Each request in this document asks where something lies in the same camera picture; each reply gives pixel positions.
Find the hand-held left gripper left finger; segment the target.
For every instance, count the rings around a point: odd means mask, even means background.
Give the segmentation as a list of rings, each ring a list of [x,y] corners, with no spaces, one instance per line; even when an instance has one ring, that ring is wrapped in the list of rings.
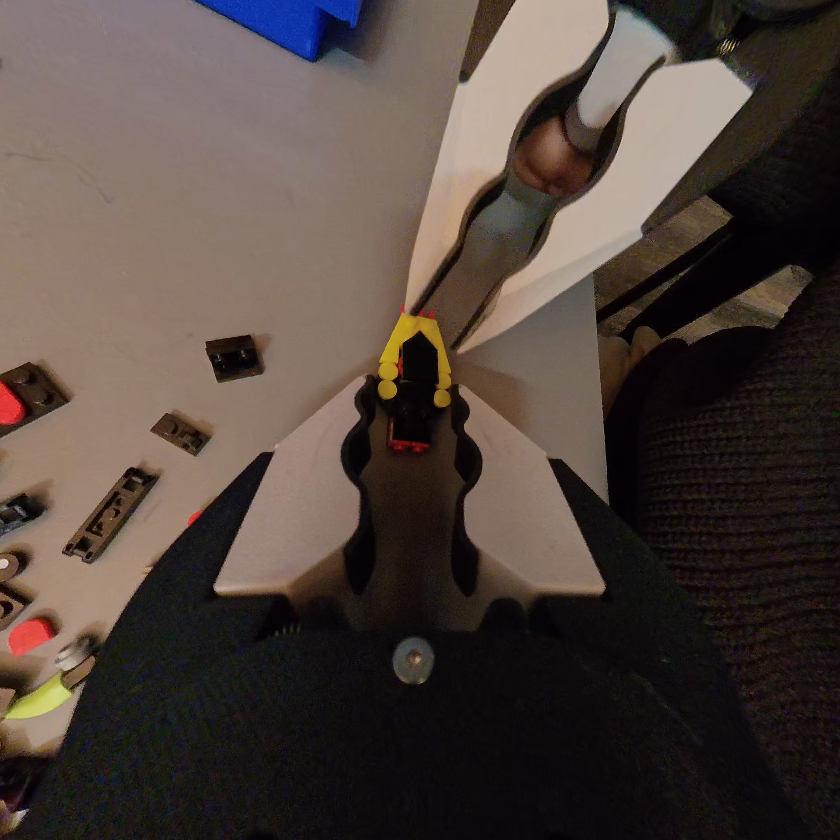
[[[375,566],[371,458],[376,380],[353,380],[274,448],[214,584],[216,594],[360,595]]]

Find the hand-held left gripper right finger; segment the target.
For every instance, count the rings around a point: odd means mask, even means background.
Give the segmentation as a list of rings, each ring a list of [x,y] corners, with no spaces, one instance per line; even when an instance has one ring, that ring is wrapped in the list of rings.
[[[602,575],[541,447],[463,385],[450,419],[463,481],[451,549],[461,594],[602,595]]]

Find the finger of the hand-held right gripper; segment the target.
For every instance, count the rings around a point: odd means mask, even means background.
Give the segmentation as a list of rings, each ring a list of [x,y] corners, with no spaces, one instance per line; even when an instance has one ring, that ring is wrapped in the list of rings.
[[[502,174],[513,137],[547,91],[582,70],[609,23],[607,2],[515,2],[471,78],[455,91],[407,275],[405,303],[421,293],[456,244],[470,204]],[[502,289],[492,317],[528,317],[593,271],[609,242],[612,177],[566,207],[532,263]]]
[[[656,69],[623,112],[612,159],[555,214],[540,250],[500,289],[463,354],[510,330],[642,237],[642,226],[753,90],[720,59]]]

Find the red yellow black lego model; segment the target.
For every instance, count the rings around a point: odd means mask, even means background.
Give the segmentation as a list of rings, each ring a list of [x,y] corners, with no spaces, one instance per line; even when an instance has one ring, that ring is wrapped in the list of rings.
[[[401,348],[422,331],[438,355],[438,383],[431,387],[402,382]],[[418,315],[401,311],[380,357],[377,395],[387,415],[387,446],[396,453],[420,455],[429,450],[438,417],[451,403],[452,371],[434,311]]]

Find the pile of lego pieces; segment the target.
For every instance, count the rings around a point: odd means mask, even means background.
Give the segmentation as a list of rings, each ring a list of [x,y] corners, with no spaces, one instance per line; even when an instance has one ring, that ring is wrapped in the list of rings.
[[[218,384],[205,341],[266,327],[129,322],[117,332],[3,328],[2,367],[35,362],[68,404],[2,441],[2,500],[45,511],[2,538],[29,558],[27,613],[60,633],[12,665],[58,675],[58,649],[94,636],[91,675],[57,710],[5,728],[49,746],[43,783],[12,838],[246,836],[223,816],[258,772],[233,747],[252,711],[252,659],[275,600],[215,596],[214,580],[270,457],[270,378]]]

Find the person's right hand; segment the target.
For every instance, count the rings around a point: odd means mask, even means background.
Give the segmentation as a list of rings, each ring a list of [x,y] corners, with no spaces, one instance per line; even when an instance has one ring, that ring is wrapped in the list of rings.
[[[520,142],[511,169],[526,186],[554,197],[578,193],[594,169],[591,154],[570,142],[560,116],[544,121]]]

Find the black chair base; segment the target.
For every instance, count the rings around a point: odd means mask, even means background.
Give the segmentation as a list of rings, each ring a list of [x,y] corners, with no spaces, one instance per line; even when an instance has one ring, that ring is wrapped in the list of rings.
[[[621,331],[631,339],[648,327],[664,338],[788,266],[819,262],[821,236],[809,225],[750,224],[733,218],[719,230],[599,308],[596,322],[614,317],[662,286],[667,288]]]

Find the blue plastic bin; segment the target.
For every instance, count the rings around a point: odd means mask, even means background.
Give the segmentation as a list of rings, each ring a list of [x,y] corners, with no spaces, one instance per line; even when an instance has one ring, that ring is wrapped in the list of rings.
[[[363,1],[197,1],[197,4],[304,60],[319,58],[330,23],[354,28]]]

